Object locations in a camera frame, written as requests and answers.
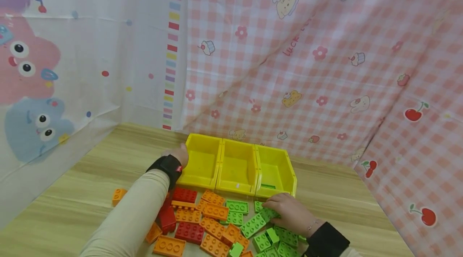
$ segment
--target yellow plastic bin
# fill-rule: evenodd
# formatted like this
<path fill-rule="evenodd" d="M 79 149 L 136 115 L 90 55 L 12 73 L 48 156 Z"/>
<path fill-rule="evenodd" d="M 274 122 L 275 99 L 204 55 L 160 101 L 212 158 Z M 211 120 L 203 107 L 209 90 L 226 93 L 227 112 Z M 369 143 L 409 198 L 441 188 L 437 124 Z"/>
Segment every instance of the yellow plastic bin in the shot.
<path fill-rule="evenodd" d="M 217 190 L 254 196 L 258 171 L 255 145 L 223 139 Z"/>
<path fill-rule="evenodd" d="M 186 140 L 189 161 L 177 184 L 214 189 L 219 172 L 222 138 L 191 133 Z"/>
<path fill-rule="evenodd" d="M 256 197 L 269 198 L 276 193 L 296 196 L 297 178 L 286 150 L 256 144 L 259 167 Z"/>

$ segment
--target hand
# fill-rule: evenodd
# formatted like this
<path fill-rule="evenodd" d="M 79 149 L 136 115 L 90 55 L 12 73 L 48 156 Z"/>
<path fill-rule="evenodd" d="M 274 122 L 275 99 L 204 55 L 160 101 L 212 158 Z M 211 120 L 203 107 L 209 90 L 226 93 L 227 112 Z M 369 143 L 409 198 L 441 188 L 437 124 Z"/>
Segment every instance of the hand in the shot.
<path fill-rule="evenodd" d="M 173 150 L 167 150 L 162 153 L 162 156 L 168 156 L 169 154 L 173 155 L 178 161 L 182 164 L 183 168 L 186 168 L 188 164 L 188 151 L 186 150 L 186 145 L 181 144 L 179 148 L 174 148 Z"/>
<path fill-rule="evenodd" d="M 272 223 L 306 238 L 325 223 L 322 220 L 315 223 L 317 218 L 289 193 L 275 194 L 262 206 L 280 214 L 281 218 L 272 219 Z"/>

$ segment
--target wooden table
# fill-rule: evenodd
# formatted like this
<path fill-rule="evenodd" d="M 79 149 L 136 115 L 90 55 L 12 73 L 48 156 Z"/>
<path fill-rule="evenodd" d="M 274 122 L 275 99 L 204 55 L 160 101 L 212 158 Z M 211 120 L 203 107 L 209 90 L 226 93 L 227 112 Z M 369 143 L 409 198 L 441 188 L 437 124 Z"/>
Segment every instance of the wooden table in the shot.
<path fill-rule="evenodd" d="M 118 126 L 0 232 L 0 256 L 77 255 L 111 211 L 114 189 L 128 189 L 162 151 L 185 140 L 179 133 L 131 123 Z M 363 257 L 413 256 L 353 170 L 291 160 L 297 199 L 340 230 Z M 138 256 L 153 256 L 152 247 L 142 245 Z M 184 254 L 203 255 L 192 244 Z"/>

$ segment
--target black wrist strap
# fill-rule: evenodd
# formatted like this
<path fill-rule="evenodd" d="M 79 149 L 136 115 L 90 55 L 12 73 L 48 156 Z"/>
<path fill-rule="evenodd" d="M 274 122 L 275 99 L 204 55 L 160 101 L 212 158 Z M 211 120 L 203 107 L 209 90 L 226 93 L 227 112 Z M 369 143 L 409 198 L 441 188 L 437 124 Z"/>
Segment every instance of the black wrist strap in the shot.
<path fill-rule="evenodd" d="M 307 242 L 309 248 L 305 254 L 317 257 L 339 257 L 350 245 L 350 241 L 328 222 L 307 238 Z"/>
<path fill-rule="evenodd" d="M 173 155 L 162 156 L 157 159 L 150 167 L 146 170 L 151 171 L 152 169 L 159 169 L 167 174 L 170 180 L 169 191 L 172 190 L 177 183 L 177 180 L 182 175 L 182 164 Z"/>

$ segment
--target colorful striped border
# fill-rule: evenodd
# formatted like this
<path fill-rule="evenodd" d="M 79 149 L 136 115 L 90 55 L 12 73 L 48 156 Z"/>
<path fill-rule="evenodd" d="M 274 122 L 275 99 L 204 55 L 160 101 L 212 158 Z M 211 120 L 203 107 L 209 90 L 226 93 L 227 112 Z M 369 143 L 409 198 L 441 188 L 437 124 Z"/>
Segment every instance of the colorful striped border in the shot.
<path fill-rule="evenodd" d="M 162 128 L 172 130 L 175 77 L 177 67 L 178 38 L 180 31 L 180 8 L 182 0 L 169 1 L 169 20 L 166 47 L 166 77 Z"/>

